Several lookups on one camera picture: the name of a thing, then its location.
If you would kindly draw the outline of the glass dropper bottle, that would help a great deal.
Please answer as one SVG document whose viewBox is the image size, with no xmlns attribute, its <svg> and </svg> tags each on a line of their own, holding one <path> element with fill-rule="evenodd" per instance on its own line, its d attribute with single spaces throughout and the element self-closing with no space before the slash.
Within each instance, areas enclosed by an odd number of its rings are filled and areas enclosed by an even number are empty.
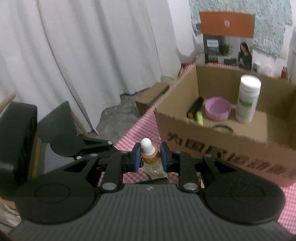
<svg viewBox="0 0 296 241">
<path fill-rule="evenodd" d="M 158 147 L 149 138 L 141 140 L 141 156 L 143 160 L 143 170 L 152 179 L 167 178 L 168 175 L 163 170 L 162 160 Z"/>
</svg>

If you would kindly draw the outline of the white capped plastic bottle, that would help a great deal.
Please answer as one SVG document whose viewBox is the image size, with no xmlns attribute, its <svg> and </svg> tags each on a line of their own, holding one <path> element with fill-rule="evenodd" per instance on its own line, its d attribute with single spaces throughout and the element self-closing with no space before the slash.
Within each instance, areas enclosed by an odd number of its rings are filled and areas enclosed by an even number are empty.
<svg viewBox="0 0 296 241">
<path fill-rule="evenodd" d="M 241 123 L 250 123 L 256 111 L 261 81 L 252 75 L 242 75 L 236 104 L 235 117 Z"/>
</svg>

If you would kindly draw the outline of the black chair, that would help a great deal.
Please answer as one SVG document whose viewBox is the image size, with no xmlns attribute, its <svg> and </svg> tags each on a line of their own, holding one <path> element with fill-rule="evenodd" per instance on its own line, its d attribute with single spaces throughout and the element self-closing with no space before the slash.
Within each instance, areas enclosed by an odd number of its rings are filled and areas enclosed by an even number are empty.
<svg viewBox="0 0 296 241">
<path fill-rule="evenodd" d="M 41 121 L 36 105 L 12 102 L 1 116 L 1 198 L 13 200 L 17 189 L 27 182 L 36 137 L 50 143 L 57 135 L 76 135 L 68 101 Z"/>
</svg>

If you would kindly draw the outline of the pink checkered tablecloth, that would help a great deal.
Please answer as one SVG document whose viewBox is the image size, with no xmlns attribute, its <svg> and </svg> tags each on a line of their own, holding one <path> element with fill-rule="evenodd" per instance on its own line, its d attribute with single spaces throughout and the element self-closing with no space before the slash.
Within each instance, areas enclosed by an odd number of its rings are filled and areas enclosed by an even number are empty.
<svg viewBox="0 0 296 241">
<path fill-rule="evenodd" d="M 131 150 L 142 138 L 194 157 L 210 154 L 273 181 L 286 196 L 280 223 L 295 233 L 295 85 L 259 75 L 261 91 L 253 120 L 240 123 L 231 114 L 224 124 L 229 133 L 204 118 L 202 126 L 187 120 L 198 98 L 220 96 L 236 105 L 244 71 L 192 65 L 143 117 L 117 142 Z"/>
</svg>

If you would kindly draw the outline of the black tape roll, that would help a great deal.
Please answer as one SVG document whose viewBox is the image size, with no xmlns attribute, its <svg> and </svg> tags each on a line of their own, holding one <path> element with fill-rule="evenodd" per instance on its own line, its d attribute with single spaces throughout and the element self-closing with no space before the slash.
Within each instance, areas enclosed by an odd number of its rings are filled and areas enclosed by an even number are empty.
<svg viewBox="0 0 296 241">
<path fill-rule="evenodd" d="M 227 125 L 215 125 L 215 126 L 213 126 L 213 129 L 216 130 L 217 132 L 220 132 L 220 133 L 227 133 L 230 135 L 234 134 L 233 128 L 231 128 Z"/>
</svg>

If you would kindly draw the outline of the brown cardboard box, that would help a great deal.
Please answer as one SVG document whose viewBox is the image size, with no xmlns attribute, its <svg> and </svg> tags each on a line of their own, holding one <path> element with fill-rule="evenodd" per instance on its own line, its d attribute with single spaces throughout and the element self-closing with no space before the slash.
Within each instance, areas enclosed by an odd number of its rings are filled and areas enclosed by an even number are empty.
<svg viewBox="0 0 296 241">
<path fill-rule="evenodd" d="M 217 157 L 287 187 L 295 183 L 295 85 L 195 66 L 156 107 L 171 150 Z"/>
</svg>

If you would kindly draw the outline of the green glue stick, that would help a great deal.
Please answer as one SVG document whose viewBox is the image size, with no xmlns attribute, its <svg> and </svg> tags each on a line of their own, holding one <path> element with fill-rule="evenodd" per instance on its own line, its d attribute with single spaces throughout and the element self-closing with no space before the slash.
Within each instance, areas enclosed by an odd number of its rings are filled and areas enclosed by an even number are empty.
<svg viewBox="0 0 296 241">
<path fill-rule="evenodd" d="M 203 114 L 200 111 L 198 111 L 196 113 L 196 122 L 200 126 L 203 126 L 203 124 L 204 124 L 204 122 L 203 122 Z"/>
</svg>

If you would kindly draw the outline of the black cylinder tube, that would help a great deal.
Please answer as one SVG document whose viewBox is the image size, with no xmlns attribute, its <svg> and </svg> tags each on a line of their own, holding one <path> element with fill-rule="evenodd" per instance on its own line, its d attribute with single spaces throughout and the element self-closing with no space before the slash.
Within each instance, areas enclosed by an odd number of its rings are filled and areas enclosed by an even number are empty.
<svg viewBox="0 0 296 241">
<path fill-rule="evenodd" d="M 197 119 L 197 112 L 200 110 L 204 102 L 203 97 L 198 97 L 195 102 L 191 105 L 189 110 L 187 111 L 187 118 L 190 118 L 192 120 Z"/>
</svg>

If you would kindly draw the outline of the pink plastic lid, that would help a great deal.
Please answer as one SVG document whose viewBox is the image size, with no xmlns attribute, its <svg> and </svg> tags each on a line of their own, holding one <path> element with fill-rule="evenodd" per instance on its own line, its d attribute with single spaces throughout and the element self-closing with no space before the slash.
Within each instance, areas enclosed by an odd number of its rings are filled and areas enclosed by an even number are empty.
<svg viewBox="0 0 296 241">
<path fill-rule="evenodd" d="M 205 114 L 213 121 L 227 120 L 231 109 L 231 103 L 222 97 L 211 97 L 205 101 Z"/>
</svg>

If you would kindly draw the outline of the small cardboard box on floor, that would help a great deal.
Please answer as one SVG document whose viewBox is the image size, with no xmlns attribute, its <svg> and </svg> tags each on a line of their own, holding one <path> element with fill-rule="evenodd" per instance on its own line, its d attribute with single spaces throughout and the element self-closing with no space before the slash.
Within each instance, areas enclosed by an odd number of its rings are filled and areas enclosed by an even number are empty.
<svg viewBox="0 0 296 241">
<path fill-rule="evenodd" d="M 155 83 L 151 88 L 145 90 L 135 100 L 140 116 L 143 116 L 169 88 L 167 83 Z"/>
</svg>

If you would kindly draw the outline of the white curtain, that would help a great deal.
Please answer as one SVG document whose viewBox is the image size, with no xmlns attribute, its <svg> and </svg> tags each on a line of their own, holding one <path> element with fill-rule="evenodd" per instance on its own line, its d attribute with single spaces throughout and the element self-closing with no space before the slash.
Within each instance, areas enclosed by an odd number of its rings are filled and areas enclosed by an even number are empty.
<svg viewBox="0 0 296 241">
<path fill-rule="evenodd" d="M 90 131 L 102 112 L 177 75 L 191 40 L 186 1 L 1 1 L 1 98 L 68 101 Z"/>
</svg>

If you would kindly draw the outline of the orange product box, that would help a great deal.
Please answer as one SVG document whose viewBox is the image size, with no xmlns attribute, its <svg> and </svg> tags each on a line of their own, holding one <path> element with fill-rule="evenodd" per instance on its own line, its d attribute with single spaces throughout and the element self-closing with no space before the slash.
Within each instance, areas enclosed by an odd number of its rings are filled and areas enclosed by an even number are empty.
<svg viewBox="0 0 296 241">
<path fill-rule="evenodd" d="M 228 11 L 201 11 L 205 63 L 251 70 L 255 16 Z"/>
</svg>

